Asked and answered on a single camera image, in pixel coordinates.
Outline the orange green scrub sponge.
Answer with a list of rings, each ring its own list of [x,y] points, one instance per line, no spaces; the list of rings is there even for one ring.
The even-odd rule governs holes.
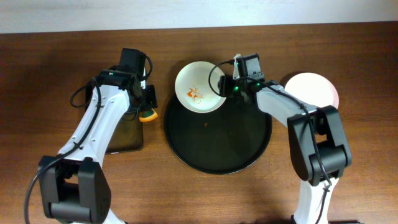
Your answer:
[[[140,115],[139,115],[139,121],[142,123],[147,123],[147,122],[153,121],[156,118],[158,118],[158,114],[156,113],[156,111],[154,109],[142,111],[142,112],[140,112]]]

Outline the white plate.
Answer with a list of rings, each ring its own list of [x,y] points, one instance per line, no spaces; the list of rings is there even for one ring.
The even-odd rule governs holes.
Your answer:
[[[327,78],[310,72],[294,75],[284,87],[285,91],[301,101],[318,107],[339,106],[339,96],[335,86]]]
[[[215,67],[210,62],[198,61],[184,66],[175,80],[175,93],[186,109],[196,113],[209,113],[217,110],[225,101],[225,97],[215,94],[211,87],[219,94],[217,87],[223,71],[216,67],[211,73],[209,85],[208,77]]]

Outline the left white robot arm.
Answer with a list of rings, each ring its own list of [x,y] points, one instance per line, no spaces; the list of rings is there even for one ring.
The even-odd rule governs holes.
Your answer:
[[[44,214],[60,223],[122,223],[110,209],[111,190],[103,160],[119,121],[126,114],[149,122],[157,118],[153,85],[146,85],[152,61],[144,52],[124,48],[117,65],[102,70],[90,85],[91,98],[71,138],[56,156],[43,156],[29,185],[24,218],[29,221],[29,199],[40,185]]]

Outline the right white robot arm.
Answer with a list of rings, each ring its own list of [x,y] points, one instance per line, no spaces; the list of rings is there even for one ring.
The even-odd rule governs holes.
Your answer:
[[[237,54],[227,63],[233,65],[233,74],[220,77],[213,93],[225,98],[244,93],[288,130],[290,159],[300,178],[298,206],[291,223],[328,223],[333,190],[352,163],[338,109],[311,105],[288,93],[280,83],[266,80],[258,54]]]

